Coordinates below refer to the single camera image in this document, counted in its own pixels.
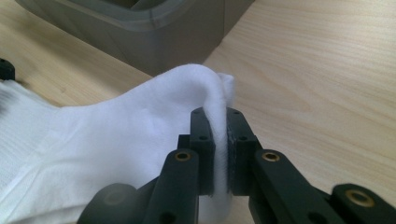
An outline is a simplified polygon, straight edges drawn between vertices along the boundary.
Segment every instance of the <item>white sock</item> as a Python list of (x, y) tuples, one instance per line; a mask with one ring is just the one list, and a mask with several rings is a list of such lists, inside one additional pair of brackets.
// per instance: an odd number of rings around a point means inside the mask
[(215, 193), (200, 221), (229, 212), (226, 105), (233, 78), (184, 65), (97, 105), (58, 108), (13, 81), (0, 83), (0, 223), (76, 221), (101, 188), (136, 188), (160, 173), (190, 113), (203, 106), (217, 146)]

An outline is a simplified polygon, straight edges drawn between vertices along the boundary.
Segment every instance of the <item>gray container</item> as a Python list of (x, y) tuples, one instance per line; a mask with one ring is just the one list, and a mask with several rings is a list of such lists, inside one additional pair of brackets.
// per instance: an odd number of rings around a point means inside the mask
[(202, 63), (253, 0), (16, 0), (152, 76)]

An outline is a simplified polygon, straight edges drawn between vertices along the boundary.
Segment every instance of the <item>black object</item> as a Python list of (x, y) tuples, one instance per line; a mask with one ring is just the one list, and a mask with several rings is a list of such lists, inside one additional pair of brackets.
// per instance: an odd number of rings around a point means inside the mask
[(15, 80), (15, 67), (4, 59), (0, 59), (0, 79)]
[(254, 0), (16, 0), (152, 76), (202, 63)]
[[(328, 195), (312, 187), (286, 156), (262, 149), (241, 112), (228, 108), (227, 126), (229, 191), (249, 196), (256, 224), (396, 223), (395, 208), (368, 189), (344, 184)], [(192, 111), (191, 134), (177, 147), (141, 189), (115, 184), (99, 191), (78, 224), (197, 223), (198, 196), (213, 192), (215, 150), (202, 108)]]

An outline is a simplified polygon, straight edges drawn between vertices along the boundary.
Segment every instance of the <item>wooden table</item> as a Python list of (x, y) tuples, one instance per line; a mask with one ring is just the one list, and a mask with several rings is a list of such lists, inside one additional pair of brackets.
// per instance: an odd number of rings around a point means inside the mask
[[(266, 148), (330, 192), (351, 182), (396, 205), (396, 2), (256, 0), (206, 60)], [(54, 105), (118, 96), (148, 75), (0, 2), (0, 58)], [(247, 199), (225, 223), (253, 223)]]

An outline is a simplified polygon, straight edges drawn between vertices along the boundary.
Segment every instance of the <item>wooden surface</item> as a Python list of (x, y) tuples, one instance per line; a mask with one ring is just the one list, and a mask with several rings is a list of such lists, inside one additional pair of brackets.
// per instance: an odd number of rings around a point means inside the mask
[[(206, 60), (236, 78), (262, 145), (330, 192), (351, 182), (396, 205), (396, 2), (256, 0)], [(0, 58), (54, 105), (88, 105), (150, 77), (0, 1)], [(247, 199), (226, 223), (253, 223)]]

